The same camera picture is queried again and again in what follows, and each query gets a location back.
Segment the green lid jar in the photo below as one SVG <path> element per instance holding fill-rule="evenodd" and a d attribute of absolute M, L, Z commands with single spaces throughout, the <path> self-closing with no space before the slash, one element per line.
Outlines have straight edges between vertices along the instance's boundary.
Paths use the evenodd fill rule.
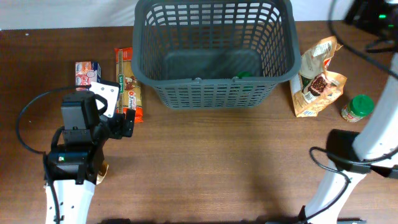
<path fill-rule="evenodd" d="M 245 78 L 245 77 L 252 77 L 252 73 L 251 72 L 239 72 L 237 74 L 238 78 Z"/>
<path fill-rule="evenodd" d="M 374 102 L 369 96 L 357 95 L 343 107 L 341 117 L 350 123 L 355 123 L 370 115 L 373 110 Z"/>

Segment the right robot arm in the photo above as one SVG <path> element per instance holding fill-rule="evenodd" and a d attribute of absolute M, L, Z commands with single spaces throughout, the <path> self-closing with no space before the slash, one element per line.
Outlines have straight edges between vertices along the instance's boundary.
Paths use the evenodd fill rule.
<path fill-rule="evenodd" d="M 351 192 L 370 172 L 397 178 L 397 55 L 386 67 L 348 44 L 344 47 L 386 72 L 389 78 L 360 133 L 334 129 L 328 135 L 326 149 L 310 148 L 310 155 L 315 151 L 325 153 L 328 165 L 317 163 L 326 172 L 315 196 L 302 207 L 300 223 L 338 223 L 338 215 Z"/>

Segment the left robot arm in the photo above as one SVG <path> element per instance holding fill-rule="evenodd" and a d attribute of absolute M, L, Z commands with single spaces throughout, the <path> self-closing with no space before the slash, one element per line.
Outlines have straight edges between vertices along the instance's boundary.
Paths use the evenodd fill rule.
<path fill-rule="evenodd" d="M 108 139 L 131 137 L 135 110 L 106 116 L 106 98 L 91 91 L 63 97 L 64 125 L 44 155 L 46 223 L 86 223 Z"/>

